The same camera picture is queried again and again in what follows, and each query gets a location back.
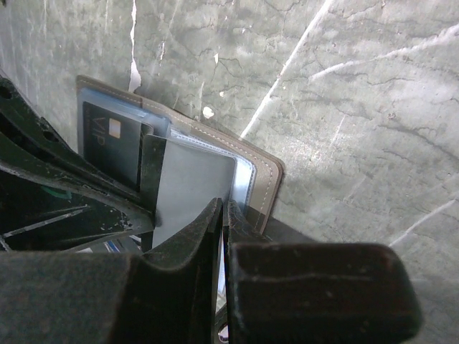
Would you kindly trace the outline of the black VIP card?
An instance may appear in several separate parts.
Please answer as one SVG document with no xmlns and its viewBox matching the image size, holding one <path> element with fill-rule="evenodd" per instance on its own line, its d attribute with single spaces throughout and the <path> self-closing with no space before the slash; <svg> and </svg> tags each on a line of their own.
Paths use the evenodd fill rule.
<svg viewBox="0 0 459 344">
<path fill-rule="evenodd" d="M 148 117 L 130 104 L 81 104 L 79 128 L 83 158 L 105 175 L 135 191 L 140 189 L 141 129 Z"/>
</svg>

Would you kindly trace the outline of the grey card holder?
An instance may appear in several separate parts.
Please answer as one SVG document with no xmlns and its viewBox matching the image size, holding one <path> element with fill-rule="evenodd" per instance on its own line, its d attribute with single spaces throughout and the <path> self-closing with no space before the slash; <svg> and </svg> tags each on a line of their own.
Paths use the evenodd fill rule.
<svg viewBox="0 0 459 344">
<path fill-rule="evenodd" d="M 215 197 L 233 200 L 263 233 L 282 166 L 269 154 L 144 97 L 94 78 L 76 79 L 78 151 L 139 193 L 153 213 L 156 247 Z"/>
</svg>

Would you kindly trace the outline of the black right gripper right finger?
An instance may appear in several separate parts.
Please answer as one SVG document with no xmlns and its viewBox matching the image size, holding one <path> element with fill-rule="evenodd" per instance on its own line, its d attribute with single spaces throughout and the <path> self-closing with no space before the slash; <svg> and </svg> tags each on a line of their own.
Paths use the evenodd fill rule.
<svg viewBox="0 0 459 344">
<path fill-rule="evenodd" d="M 403 343 L 419 333 L 420 303 L 390 247 L 273 242 L 234 201 L 225 213 L 231 343 Z"/>
</svg>

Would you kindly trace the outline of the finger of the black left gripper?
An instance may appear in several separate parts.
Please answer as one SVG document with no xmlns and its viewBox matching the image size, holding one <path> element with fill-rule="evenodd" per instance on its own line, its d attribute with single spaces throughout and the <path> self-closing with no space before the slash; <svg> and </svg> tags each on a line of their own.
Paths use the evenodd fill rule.
<svg viewBox="0 0 459 344">
<path fill-rule="evenodd" d="M 1 172 L 1 250 L 65 251 L 141 229 L 143 209 L 76 183 L 55 186 Z"/>
<path fill-rule="evenodd" d="M 125 228 L 134 233 L 155 228 L 154 215 L 141 205 L 139 193 L 74 152 L 5 77 L 1 78 L 1 170 L 111 206 L 128 217 Z"/>
</svg>

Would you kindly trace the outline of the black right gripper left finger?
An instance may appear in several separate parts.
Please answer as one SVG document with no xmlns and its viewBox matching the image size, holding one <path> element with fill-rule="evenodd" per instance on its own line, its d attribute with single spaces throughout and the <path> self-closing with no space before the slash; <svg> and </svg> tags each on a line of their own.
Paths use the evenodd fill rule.
<svg viewBox="0 0 459 344">
<path fill-rule="evenodd" d="M 147 254 L 1 255 L 3 343 L 212 343 L 223 209 Z"/>
</svg>

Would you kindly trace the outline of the grey silver card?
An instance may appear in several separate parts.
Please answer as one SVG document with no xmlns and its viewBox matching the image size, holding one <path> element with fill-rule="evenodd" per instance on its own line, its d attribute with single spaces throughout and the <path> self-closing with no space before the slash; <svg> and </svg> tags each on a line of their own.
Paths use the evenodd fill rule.
<svg viewBox="0 0 459 344">
<path fill-rule="evenodd" d="M 140 195 L 153 215 L 142 250 L 165 242 L 200 215 L 214 198 L 230 198 L 236 160 L 176 140 L 143 137 Z"/>
</svg>

